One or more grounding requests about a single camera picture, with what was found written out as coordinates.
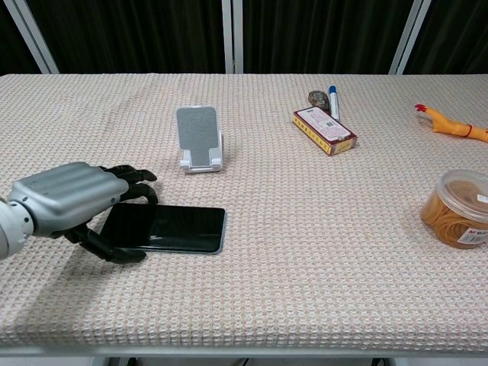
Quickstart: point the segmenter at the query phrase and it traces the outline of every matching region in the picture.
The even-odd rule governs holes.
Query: plastic jar
[[[488,175],[471,170],[445,173],[420,218],[455,248],[473,249],[488,242]]]

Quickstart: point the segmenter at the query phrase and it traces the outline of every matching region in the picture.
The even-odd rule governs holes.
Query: rubber band
[[[486,208],[486,204],[477,200],[480,189],[468,181],[452,181],[449,184],[452,191],[459,192],[460,198],[469,202],[474,207]],[[459,243],[458,240],[469,228],[488,230],[488,223],[478,223],[477,221],[462,217],[455,213],[439,198],[434,192],[422,209],[420,214],[422,221],[429,225],[435,235],[445,244],[449,244],[459,249],[472,249],[477,245]]]

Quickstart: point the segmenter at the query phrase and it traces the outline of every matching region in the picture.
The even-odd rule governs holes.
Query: red chicken comb
[[[427,107],[424,104],[415,104],[415,108],[417,108],[417,112],[427,111]]]

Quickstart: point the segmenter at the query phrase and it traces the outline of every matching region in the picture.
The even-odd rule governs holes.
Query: phone stand
[[[222,131],[214,107],[178,108],[176,125],[180,149],[183,150],[180,167],[185,172],[218,172],[222,169]]]

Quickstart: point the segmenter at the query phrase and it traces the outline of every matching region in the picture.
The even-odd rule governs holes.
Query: jar lid
[[[488,223],[488,175],[472,170],[451,170],[437,184],[439,198],[462,217]]]

